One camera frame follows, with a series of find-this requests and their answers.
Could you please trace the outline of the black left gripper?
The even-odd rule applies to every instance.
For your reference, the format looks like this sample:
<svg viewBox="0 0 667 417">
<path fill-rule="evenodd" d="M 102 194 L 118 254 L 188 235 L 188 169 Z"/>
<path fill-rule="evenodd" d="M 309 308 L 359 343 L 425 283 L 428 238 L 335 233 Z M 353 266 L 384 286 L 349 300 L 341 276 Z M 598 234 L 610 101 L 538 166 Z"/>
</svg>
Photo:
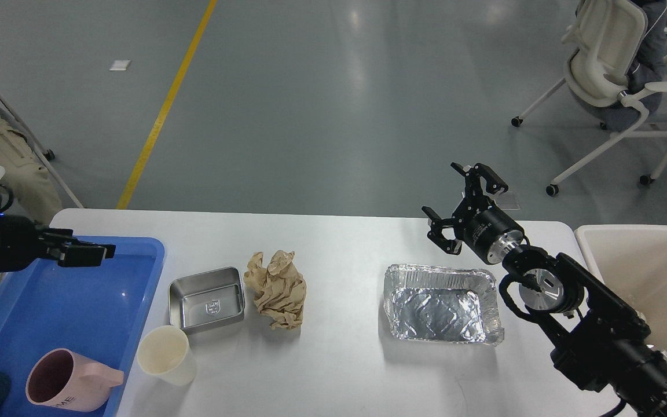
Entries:
<svg viewBox="0 0 667 417">
<path fill-rule="evenodd" d="M 93 243 L 72 229 L 37 230 L 27 217 L 0 215 L 0 272 L 21 271 L 37 258 L 52 259 L 63 268 L 101 266 L 114 258 L 114 244 Z"/>
</svg>

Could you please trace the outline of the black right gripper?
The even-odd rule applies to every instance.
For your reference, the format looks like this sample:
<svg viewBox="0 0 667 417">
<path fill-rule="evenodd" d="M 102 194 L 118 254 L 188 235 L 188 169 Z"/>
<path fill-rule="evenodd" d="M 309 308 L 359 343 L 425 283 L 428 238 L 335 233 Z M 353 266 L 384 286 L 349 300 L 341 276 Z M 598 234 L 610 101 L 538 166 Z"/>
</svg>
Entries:
<svg viewBox="0 0 667 417">
<path fill-rule="evenodd" d="M 428 217 L 428 239 L 443 253 L 453 255 L 460 254 L 465 243 L 485 264 L 500 264 L 526 237 L 525 230 L 494 203 L 492 196 L 508 192 L 508 184 L 486 164 L 450 166 L 465 179 L 465 201 L 451 218 L 442 218 L 433 208 L 422 206 Z M 445 229 L 453 230 L 455 238 L 445 237 Z"/>
</svg>

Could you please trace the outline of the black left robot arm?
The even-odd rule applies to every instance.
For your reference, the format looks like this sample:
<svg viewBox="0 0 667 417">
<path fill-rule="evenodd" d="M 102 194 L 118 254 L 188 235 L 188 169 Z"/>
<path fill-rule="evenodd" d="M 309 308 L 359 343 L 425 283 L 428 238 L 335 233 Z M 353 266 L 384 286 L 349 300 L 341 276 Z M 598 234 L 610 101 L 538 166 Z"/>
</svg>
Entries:
<svg viewBox="0 0 667 417">
<path fill-rule="evenodd" d="M 71 229 L 35 225 L 27 217 L 5 214 L 13 201 L 13 191 L 0 183 L 0 273 L 22 271 L 37 259 L 71 268 L 101 266 L 114 257 L 114 244 L 80 240 Z"/>
</svg>

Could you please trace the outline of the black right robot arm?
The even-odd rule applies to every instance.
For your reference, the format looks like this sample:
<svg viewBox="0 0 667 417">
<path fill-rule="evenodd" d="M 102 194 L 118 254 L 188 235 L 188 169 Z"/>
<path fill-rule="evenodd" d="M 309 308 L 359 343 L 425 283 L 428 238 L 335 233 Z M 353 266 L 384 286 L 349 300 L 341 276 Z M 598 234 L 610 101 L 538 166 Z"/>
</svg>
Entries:
<svg viewBox="0 0 667 417">
<path fill-rule="evenodd" d="M 460 254 L 466 244 L 485 264 L 500 264 L 504 304 L 544 332 L 554 368 L 580 390 L 613 388 L 619 403 L 608 416 L 625 407 L 638 416 L 667 416 L 667 361 L 646 344 L 651 328 L 640 314 L 571 256 L 530 244 L 493 201 L 508 185 L 489 166 L 452 168 L 465 180 L 463 200 L 445 218 L 423 206 L 428 239 L 447 254 Z"/>
</svg>

